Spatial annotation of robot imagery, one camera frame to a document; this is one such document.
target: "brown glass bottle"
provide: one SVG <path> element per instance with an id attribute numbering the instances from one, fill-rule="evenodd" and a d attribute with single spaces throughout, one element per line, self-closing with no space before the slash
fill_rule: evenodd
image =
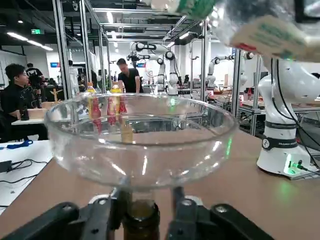
<path id="1" fill-rule="evenodd" d="M 141 199 L 130 205 L 122 221 L 124 240 L 159 240 L 158 206 Z"/>

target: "white table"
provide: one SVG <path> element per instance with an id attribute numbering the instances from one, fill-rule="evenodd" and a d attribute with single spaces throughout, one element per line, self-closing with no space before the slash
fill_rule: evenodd
<path id="1" fill-rule="evenodd" d="M 45 120 L 43 118 L 35 118 L 35 119 L 29 119 L 26 121 L 17 120 L 11 123 L 11 125 L 28 125 L 28 124 L 43 124 L 45 123 Z"/>
<path id="2" fill-rule="evenodd" d="M 7 145 L 20 144 L 21 142 L 14 143 L 0 143 L 0 147 Z M 16 149 L 3 149 L 0 150 L 0 162 L 12 161 L 13 163 L 23 161 L 25 159 L 32 159 L 37 162 L 49 162 L 53 157 L 50 143 L 46 141 L 34 141 L 33 144 L 27 147 L 19 147 Z M 20 167 L 29 165 L 29 162 L 24 162 Z M 0 173 L 0 181 L 14 182 L 16 180 L 38 174 L 46 164 L 33 162 L 31 166 L 16 169 L 10 172 Z M 9 206 L 31 183 L 33 178 L 24 179 L 17 183 L 0 182 L 0 206 Z M 0 215 L 6 208 L 0 208 Z"/>

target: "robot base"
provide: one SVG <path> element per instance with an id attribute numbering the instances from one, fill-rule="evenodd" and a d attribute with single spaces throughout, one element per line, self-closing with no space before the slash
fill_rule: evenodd
<path id="1" fill-rule="evenodd" d="M 168 95 L 170 96 L 177 96 L 178 95 L 178 91 L 176 87 L 169 87 L 168 86 Z"/>
<path id="2" fill-rule="evenodd" d="M 300 146 L 294 148 L 272 148 L 271 150 L 262 149 L 257 165 L 260 169 L 288 177 L 291 180 L 300 179 L 313 175 L 313 173 L 298 169 L 295 164 L 299 161 L 305 168 L 316 172 L 318 169 L 310 165 L 309 154 Z"/>

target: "tabletop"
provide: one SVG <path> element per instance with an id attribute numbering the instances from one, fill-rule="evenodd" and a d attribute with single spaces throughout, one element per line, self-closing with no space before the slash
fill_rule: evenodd
<path id="1" fill-rule="evenodd" d="M 200 197 L 205 206 L 232 205 L 276 240 L 318 240 L 320 180 L 289 181 L 262 172 L 256 165 L 261 140 L 238 131 L 229 160 L 213 174 L 184 186 L 186 195 Z M 0 216 L 0 238 L 54 205 L 70 201 L 80 207 L 110 187 L 85 180 L 51 161 Z M 172 219 L 170 189 L 154 191 L 164 239 Z M 123 231 L 116 232 L 123 239 Z"/>
<path id="2" fill-rule="evenodd" d="M 43 118 L 35 118 L 35 119 L 29 119 L 29 120 L 17 120 L 11 123 L 11 125 L 28 125 L 28 124 L 43 124 L 45 122 L 45 119 Z"/>
<path id="3" fill-rule="evenodd" d="M 20 144 L 20 142 L 15 143 L 1 143 L 0 147 L 6 147 L 8 144 Z M 33 144 L 28 147 L 20 147 L 16 149 L 3 149 L 0 150 L 0 162 L 12 161 L 12 163 L 23 161 L 25 159 L 32 159 L 37 162 L 49 162 L 52 159 L 52 152 L 49 141 L 34 141 Z M 29 163 L 23 163 L 21 167 L 28 165 Z M 16 169 L 11 172 L 0 173 L 0 181 L 14 182 L 16 180 L 29 177 L 38 174 L 46 164 L 44 163 L 32 163 L 31 166 Z M 6 183 L 0 182 L 0 205 L 9 206 L 30 184 L 34 179 L 28 178 L 17 183 Z M 5 208 L 0 207 L 0 215 L 5 210 Z"/>

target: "bottle label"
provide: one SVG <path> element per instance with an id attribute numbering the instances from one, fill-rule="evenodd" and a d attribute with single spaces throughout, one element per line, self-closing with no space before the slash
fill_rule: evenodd
<path id="1" fill-rule="evenodd" d="M 195 20 L 203 20 L 213 11 L 218 0 L 180 0 L 177 13 L 190 16 Z"/>
<path id="2" fill-rule="evenodd" d="M 301 62 L 320 62 L 320 41 L 291 22 L 266 15 L 244 25 L 232 37 L 230 47 L 260 55 Z"/>

